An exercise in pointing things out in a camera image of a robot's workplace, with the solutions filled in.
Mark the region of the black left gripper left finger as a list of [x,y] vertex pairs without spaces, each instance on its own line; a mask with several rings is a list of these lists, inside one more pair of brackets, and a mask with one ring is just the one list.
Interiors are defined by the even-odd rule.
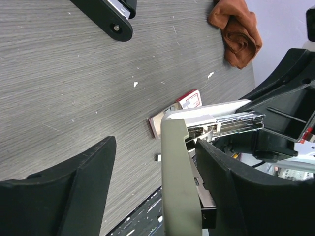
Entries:
[[2,181],[1,235],[99,235],[115,155],[116,139],[109,136],[26,179]]

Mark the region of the black stapler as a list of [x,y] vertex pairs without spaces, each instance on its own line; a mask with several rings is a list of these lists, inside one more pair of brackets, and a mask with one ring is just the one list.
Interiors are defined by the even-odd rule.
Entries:
[[136,15],[136,0],[71,0],[112,39],[127,42],[133,36],[129,22]]

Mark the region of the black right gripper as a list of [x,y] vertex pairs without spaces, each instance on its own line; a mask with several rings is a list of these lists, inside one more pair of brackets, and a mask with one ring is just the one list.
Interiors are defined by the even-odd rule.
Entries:
[[244,96],[240,112],[265,115],[264,128],[219,138],[224,153],[248,153],[265,162],[297,156],[295,143],[315,131],[315,53],[292,48],[258,87]]

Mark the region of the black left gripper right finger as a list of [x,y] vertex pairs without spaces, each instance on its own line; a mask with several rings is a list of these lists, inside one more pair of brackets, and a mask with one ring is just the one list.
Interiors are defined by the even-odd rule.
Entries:
[[203,140],[198,171],[216,205],[211,236],[313,236],[315,181],[291,181],[259,171]]

